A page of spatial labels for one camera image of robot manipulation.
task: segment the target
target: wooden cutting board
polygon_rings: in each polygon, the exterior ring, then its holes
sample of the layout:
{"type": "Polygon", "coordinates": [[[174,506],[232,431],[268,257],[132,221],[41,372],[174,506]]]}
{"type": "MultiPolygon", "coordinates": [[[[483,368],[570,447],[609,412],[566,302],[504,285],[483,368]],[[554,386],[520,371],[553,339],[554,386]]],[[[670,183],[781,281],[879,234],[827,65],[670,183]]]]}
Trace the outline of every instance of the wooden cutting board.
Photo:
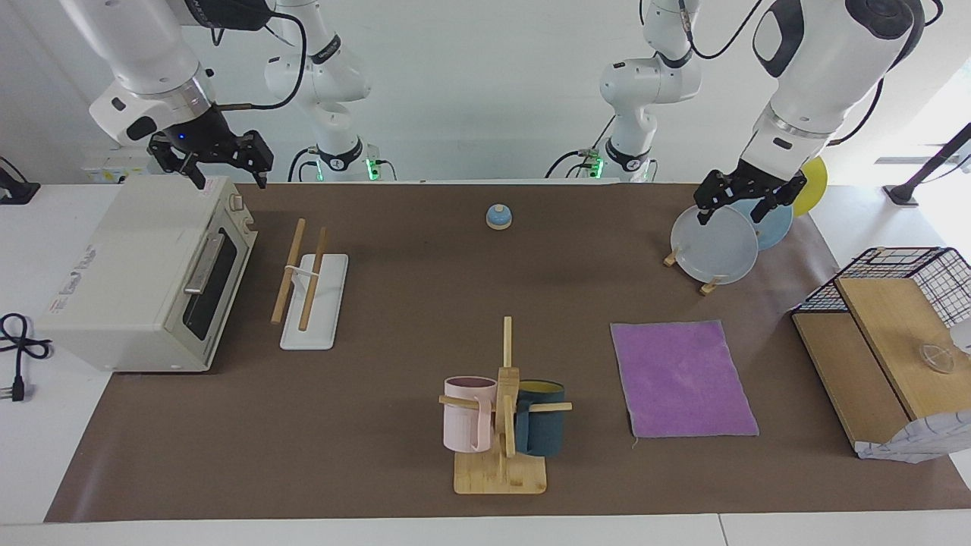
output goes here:
{"type": "Polygon", "coordinates": [[[886,443],[910,423],[849,313],[800,313],[792,320],[851,445],[886,443]]]}
{"type": "Polygon", "coordinates": [[[942,374],[921,357],[922,344],[950,343],[950,335],[913,279],[839,279],[836,287],[912,420],[971,408],[971,365],[962,358],[942,374]]]}

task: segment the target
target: pink mug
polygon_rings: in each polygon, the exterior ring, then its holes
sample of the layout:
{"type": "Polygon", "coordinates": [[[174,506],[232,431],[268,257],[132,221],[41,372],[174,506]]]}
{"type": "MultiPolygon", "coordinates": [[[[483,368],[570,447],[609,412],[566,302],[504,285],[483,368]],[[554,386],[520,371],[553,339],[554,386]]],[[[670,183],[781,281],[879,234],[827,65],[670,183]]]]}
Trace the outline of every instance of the pink mug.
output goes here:
{"type": "Polygon", "coordinates": [[[496,382],[487,377],[459,376],[445,380],[445,396],[479,402],[479,409],[445,404],[442,442],[458,453],[482,453],[492,446],[492,404],[496,382]]]}

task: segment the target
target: brown table mat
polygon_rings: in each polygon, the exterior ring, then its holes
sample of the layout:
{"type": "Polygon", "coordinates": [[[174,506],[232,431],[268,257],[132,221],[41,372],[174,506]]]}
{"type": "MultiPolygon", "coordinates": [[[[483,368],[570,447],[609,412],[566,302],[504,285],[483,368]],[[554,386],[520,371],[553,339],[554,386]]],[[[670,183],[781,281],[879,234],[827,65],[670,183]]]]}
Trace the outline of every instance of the brown table mat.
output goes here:
{"type": "Polygon", "coordinates": [[[241,188],[260,235],[213,369],[113,377],[47,521],[971,507],[947,458],[854,456],[786,314],[835,271],[811,221],[707,298],[661,265],[692,190],[241,188]],[[508,231],[486,227],[496,202],[508,231]],[[281,351],[269,324],[300,216],[351,257],[328,352],[281,351]],[[494,376],[503,315],[523,377],[564,383],[576,409],[544,495],[459,496],[437,396],[494,376]],[[610,322],[711,319],[761,435],[633,445],[610,322]]]}

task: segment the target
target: white robotic arm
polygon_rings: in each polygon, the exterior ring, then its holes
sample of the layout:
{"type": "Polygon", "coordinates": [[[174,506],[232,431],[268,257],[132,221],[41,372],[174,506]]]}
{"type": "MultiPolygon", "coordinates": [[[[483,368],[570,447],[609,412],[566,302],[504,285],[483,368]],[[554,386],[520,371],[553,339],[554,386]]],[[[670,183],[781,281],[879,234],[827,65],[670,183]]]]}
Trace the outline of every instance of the white robotic arm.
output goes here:
{"type": "MultiPolygon", "coordinates": [[[[690,23],[700,0],[686,0],[690,23]]],[[[644,38],[654,48],[651,58],[634,58],[608,66],[600,94],[614,107],[614,132],[598,153],[606,157],[603,176],[630,180],[646,168],[657,120],[652,104],[688,100],[701,88],[701,70],[691,54],[678,0],[652,0],[644,17],[644,38]]]]}
{"type": "MultiPolygon", "coordinates": [[[[380,171],[374,165],[377,155],[353,129],[351,115],[342,102],[361,100],[371,92],[360,60],[341,43],[323,17],[319,0],[278,0],[277,11],[295,16],[307,32],[307,57],[299,54],[270,59],[264,76],[278,97],[286,96],[300,63],[305,78],[293,102],[311,121],[317,139],[318,168],[328,181],[375,180],[380,171]]],[[[291,43],[300,40],[297,28],[286,25],[284,37],[291,43]]]]}
{"type": "Polygon", "coordinates": [[[707,223],[720,207],[761,199],[760,222],[791,204],[815,157],[849,110],[917,44],[920,0],[777,0],[755,31],[755,55],[779,88],[753,129],[738,166],[712,171],[694,194],[707,223]]]}
{"type": "MultiPolygon", "coordinates": [[[[208,75],[165,0],[60,1],[115,74],[89,110],[109,135],[123,145],[151,136],[149,152],[162,169],[186,175],[200,188],[205,183],[200,162],[245,169],[265,187],[273,153],[258,132],[236,136],[229,129],[208,75]]],[[[258,12],[242,0],[233,4],[250,10],[255,28],[269,18],[265,5],[258,12]]]]}

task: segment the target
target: mug rack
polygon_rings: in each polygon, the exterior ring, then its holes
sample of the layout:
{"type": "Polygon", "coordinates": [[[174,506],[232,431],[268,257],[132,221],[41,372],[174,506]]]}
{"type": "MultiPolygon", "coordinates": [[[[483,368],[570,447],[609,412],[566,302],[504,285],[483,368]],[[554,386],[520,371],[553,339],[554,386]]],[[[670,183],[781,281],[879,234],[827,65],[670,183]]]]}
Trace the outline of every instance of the mug rack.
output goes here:
{"type": "MultiPolygon", "coordinates": [[[[459,495],[538,495],[547,488],[546,458],[516,452],[513,417],[519,368],[513,367],[513,318],[503,321],[502,367],[496,388],[492,445],[482,453],[456,453],[453,486],[459,495]]],[[[439,403],[478,409],[475,400],[439,396],[439,403]]],[[[533,404],[529,411],[570,411],[572,402],[533,404]]]]}
{"type": "Polygon", "coordinates": [[[286,320],[280,348],[286,351],[328,350],[334,346],[337,320],[341,312],[348,256],[326,254],[327,228],[320,229],[317,251],[300,256],[307,221],[299,219],[290,243],[284,277],[277,293],[270,324],[286,320]],[[290,297],[290,285],[293,296],[290,297]]]}

